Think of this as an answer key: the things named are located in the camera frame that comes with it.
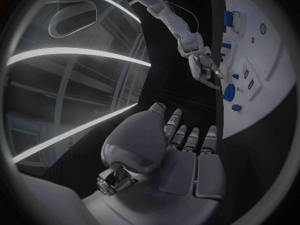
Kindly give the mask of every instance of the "robotic arm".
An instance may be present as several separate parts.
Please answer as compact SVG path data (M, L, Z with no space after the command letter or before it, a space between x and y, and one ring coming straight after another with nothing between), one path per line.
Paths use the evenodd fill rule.
M178 51L184 58L188 58L192 76L206 86L221 90L219 86L209 82L212 71L220 78L224 76L214 61L210 58L211 50L204 46L202 36L192 33L189 25L172 10L164 0L136 0L147 7L147 11L155 18L160 19L177 39Z

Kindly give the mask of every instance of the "led light strip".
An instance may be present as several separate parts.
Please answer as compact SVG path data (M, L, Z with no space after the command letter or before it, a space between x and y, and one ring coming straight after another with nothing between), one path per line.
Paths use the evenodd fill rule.
M52 144L55 144L55 143L57 143L57 142L59 142L59 141L61 141L61 140L63 140L63 139L66 139L66 138L70 137L70 136L73 135L73 134L79 133L80 131L82 131L82 130L84 130L84 129L87 129L87 128L89 128L89 127L91 127L91 126L94 126L94 125L96 125L96 124L98 124L98 123L101 123L101 122L103 122L103 121L105 121L105 120L107 120L107 119L110 119L110 118L112 118L112 117L114 117L114 116L116 116L116 115L118 115L118 114L121 114L121 113L125 112L126 110L132 108L132 107L135 106L135 105L137 105L137 103L135 103L135 104L133 104L133 105L131 105L131 106L127 106L127 107L125 107L125 108L123 108L123 109L120 109L120 110L118 110L118 111L115 111L115 112L113 112L113 113L110 113L110 114L108 114L108 115L105 115L105 116L103 116L103 117L100 117L100 118L98 118L98 119L96 119L96 120L90 121L90 122L88 122L88 123L86 123L86 124L83 124L83 125L81 125L81 126L78 126L78 127L74 128L74 129L72 129L72 130L70 130L70 131L67 131L67 132L65 132L65 133L63 133L63 134L61 134L61 135L58 135L58 136L56 136L56 137L53 137L53 138L51 138L51 139L49 139L49 140L47 140L47 141L45 141L45 142L42 142L42 143L40 143L39 145L36 145L36 146L34 146L34 147L32 147L32 148L30 148L30 149L28 149L28 150L22 152L21 154L15 156L15 157L12 159L12 161L13 161L13 163L15 164L15 163L21 161L22 159L25 159L25 158L27 158L28 156L30 156L30 155L32 155L32 154L35 154L35 153L41 151L42 149L51 146Z
M93 55L93 56L101 56L101 57L107 57L107 58L113 58L113 59L120 59L136 64L145 65L148 67L151 67L150 63L137 60L128 56L118 55L111 52L106 51L98 51L98 50L91 50L91 49L85 49L85 48L76 48L76 47L51 47L51 48L42 48L37 50L31 50L19 53L17 55L14 55L8 59L8 62L6 66L11 65L13 63L16 63L18 61L29 59L37 56L43 56L43 55L50 55L50 54L82 54L82 55Z
M128 11L127 9L125 9L124 7L122 7L120 4L117 4L116 2L112 1L112 0L104 0L109 2L112 5L115 5L117 8L121 9L122 11L124 11L125 13L127 13L128 15L130 15L131 17L133 17L135 20L137 20L139 23L141 23L141 21L135 16L133 15L130 11Z

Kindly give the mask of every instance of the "curved light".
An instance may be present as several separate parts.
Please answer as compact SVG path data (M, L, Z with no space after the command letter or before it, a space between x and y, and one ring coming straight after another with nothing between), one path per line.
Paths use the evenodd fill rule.
M127 107L125 107L123 109L120 109L118 111L112 112L112 113L110 113L108 115L105 115L103 117L100 117L100 118L98 118L96 120L90 121L90 122L88 122L86 124L83 124L81 126L78 126L78 127L74 128L74 129L72 129L70 131L67 131L67 132L65 132L65 133L63 133L61 135L53 137L53 138L51 138L51 139L49 139L49 140L47 140L45 142L42 142L39 145L36 145L36 146L34 146L34 147L32 147L32 148L30 148L30 149L22 152L21 154L15 156L12 159L12 162L13 163L17 163L17 162L21 161L22 159L25 159L25 158L29 157L30 155L35 154L35 153L39 152L40 150L51 146L52 144L55 144L55 143L57 143L57 142L59 142L59 141L61 141L63 139L66 139L66 138L72 136L73 134L79 133L80 131L82 131L84 129L87 129L87 128L89 128L91 126L94 126L94 125L96 125L98 123L101 123L101 122L103 122L103 121L105 121L107 119L110 119L110 118L112 118L112 117L114 117L114 116L116 116L118 114L121 114L121 113L125 112L126 110L132 108L135 105L137 105L137 103L135 103L133 105L130 105L130 106L127 106Z
M82 54L82 55L93 55L93 56L101 56L101 57L107 57L107 58L113 58L113 59L120 59L136 64L145 65L148 67L151 67L150 63L137 60L128 56L118 55L111 52L106 51L98 51L98 50L91 50L91 49L85 49L85 48L76 48L76 47L51 47L51 48L42 48L37 50L31 50L19 53L17 55L14 55L8 59L8 62L6 66L11 65L13 63L16 63L18 61L29 59L37 56L43 56L43 55L50 55L50 54Z
M115 5L117 8L121 9L122 11L124 11L125 13L127 13L128 15L130 15L131 17L133 17L135 20L137 20L139 23L141 23L141 21L135 16L133 15L130 11L128 11L127 9L125 9L124 7L122 7L120 4L112 1L112 0L104 0L109 2L112 5Z

